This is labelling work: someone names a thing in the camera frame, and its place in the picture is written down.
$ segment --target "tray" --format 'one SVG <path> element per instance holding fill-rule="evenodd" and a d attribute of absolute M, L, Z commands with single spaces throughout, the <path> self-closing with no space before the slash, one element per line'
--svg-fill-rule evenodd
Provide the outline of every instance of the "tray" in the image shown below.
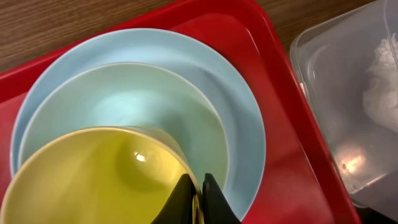
<path fill-rule="evenodd" d="M 243 223 L 360 223 L 271 22 L 253 0 L 178 1 L 102 33 L 134 27 L 168 29 L 208 44 L 251 87 L 266 127 L 267 157 Z M 11 180 L 18 109 L 37 77 L 78 43 L 0 73 L 0 200 Z"/>

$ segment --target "wooden table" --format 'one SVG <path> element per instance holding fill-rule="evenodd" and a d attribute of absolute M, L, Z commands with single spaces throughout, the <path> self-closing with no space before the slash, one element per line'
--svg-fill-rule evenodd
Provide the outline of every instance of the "wooden table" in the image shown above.
<path fill-rule="evenodd" d="M 0 72 L 173 1 L 2 0 Z M 257 0 L 271 18 L 286 52 L 305 29 L 371 1 Z"/>

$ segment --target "clear plastic container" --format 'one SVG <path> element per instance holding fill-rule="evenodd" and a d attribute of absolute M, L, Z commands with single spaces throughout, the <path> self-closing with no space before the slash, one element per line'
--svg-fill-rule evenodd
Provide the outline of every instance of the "clear plastic container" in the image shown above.
<path fill-rule="evenodd" d="M 380 0 L 306 30 L 290 59 L 351 198 L 398 221 L 398 132 L 371 119 L 363 103 L 382 39 L 398 80 L 394 33 L 398 0 Z"/>

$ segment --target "white tissue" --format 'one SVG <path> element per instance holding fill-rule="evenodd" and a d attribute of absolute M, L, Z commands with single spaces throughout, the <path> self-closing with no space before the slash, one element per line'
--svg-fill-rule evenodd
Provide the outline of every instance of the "white tissue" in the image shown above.
<path fill-rule="evenodd" d="M 391 42 L 398 54 L 396 34 Z M 389 41 L 382 39 L 374 53 L 376 59 L 368 69 L 371 79 L 369 89 L 363 93 L 363 107 L 374 122 L 398 133 L 398 70 Z"/>

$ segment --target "yellow bowl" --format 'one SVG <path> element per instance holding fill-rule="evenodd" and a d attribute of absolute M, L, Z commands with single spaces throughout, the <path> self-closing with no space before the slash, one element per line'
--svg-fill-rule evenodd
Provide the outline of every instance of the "yellow bowl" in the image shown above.
<path fill-rule="evenodd" d="M 178 144 L 151 128 L 95 127 L 42 147 L 7 189 L 0 223 L 150 223 L 179 178 Z"/>

